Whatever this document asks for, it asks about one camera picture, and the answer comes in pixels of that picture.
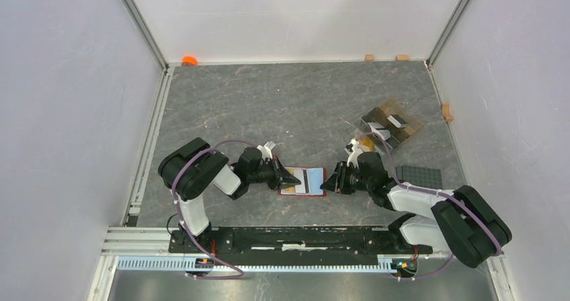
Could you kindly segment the white credit card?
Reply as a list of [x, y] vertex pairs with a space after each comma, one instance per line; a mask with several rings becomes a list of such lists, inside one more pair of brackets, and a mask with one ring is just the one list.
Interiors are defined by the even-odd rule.
[[286, 196], [307, 196], [310, 194], [309, 169], [301, 167], [287, 167], [297, 182], [293, 186], [281, 190], [281, 194]]

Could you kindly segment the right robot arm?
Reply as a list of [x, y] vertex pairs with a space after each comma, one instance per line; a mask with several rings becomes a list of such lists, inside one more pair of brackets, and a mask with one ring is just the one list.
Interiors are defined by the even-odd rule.
[[476, 268], [512, 241], [508, 225], [475, 188], [442, 190], [401, 182], [389, 176], [378, 153], [362, 153], [355, 163], [340, 161], [321, 189], [345, 195], [365, 191], [377, 206], [403, 212], [407, 219], [394, 222], [388, 235], [398, 253], [426, 245]]

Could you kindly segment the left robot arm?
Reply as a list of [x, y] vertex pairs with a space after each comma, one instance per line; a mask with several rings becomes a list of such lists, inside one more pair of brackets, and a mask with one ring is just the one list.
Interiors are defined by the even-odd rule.
[[232, 200], [249, 191], [252, 184], [266, 184], [278, 191], [301, 184], [272, 153], [273, 142], [257, 145], [246, 140], [237, 162], [231, 163], [219, 147], [232, 140], [211, 146], [197, 137], [170, 155], [158, 167], [158, 174], [171, 191], [179, 216], [179, 227], [185, 242], [195, 252], [203, 252], [211, 244], [211, 221], [206, 215], [203, 192], [211, 185]]

